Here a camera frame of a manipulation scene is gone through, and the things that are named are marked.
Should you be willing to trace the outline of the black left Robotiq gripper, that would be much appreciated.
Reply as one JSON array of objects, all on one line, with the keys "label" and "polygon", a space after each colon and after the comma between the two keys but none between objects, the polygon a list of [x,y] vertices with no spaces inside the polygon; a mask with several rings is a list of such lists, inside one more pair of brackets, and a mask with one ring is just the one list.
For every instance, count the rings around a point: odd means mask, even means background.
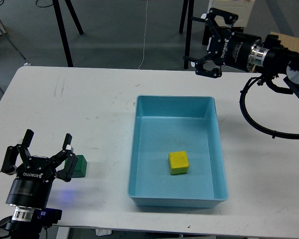
[{"label": "black left Robotiq gripper", "polygon": [[[8,193],[6,204],[27,208],[45,208],[55,178],[70,182],[78,162],[77,155],[71,146],[72,135],[67,133],[60,152],[47,158],[31,156],[28,148],[34,136],[30,129],[26,130],[21,144],[8,146],[1,172],[15,174]],[[22,164],[16,166],[17,157]]]}]

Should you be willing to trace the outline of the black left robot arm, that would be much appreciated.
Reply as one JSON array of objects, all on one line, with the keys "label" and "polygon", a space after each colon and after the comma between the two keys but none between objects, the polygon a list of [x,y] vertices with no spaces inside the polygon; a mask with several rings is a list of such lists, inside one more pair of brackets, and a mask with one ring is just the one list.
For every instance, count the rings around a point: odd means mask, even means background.
[{"label": "black left robot arm", "polygon": [[52,157],[34,156],[28,151],[34,132],[28,129],[21,143],[6,150],[1,172],[15,175],[6,203],[14,207],[13,215],[0,220],[0,228],[10,239],[37,239],[61,219],[62,211],[47,208],[55,179],[71,181],[78,156],[66,134],[62,149]]}]

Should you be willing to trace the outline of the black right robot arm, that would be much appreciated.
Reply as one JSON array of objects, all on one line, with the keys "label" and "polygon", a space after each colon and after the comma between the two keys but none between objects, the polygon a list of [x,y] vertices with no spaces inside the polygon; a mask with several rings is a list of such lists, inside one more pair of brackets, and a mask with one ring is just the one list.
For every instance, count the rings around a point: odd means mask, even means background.
[{"label": "black right robot arm", "polygon": [[244,72],[256,69],[261,73],[260,84],[299,98],[299,53],[281,45],[278,36],[270,34],[262,41],[259,36],[234,31],[238,15],[217,8],[192,20],[204,22],[211,32],[207,55],[200,59],[184,56],[197,75],[221,77],[222,66]]}]

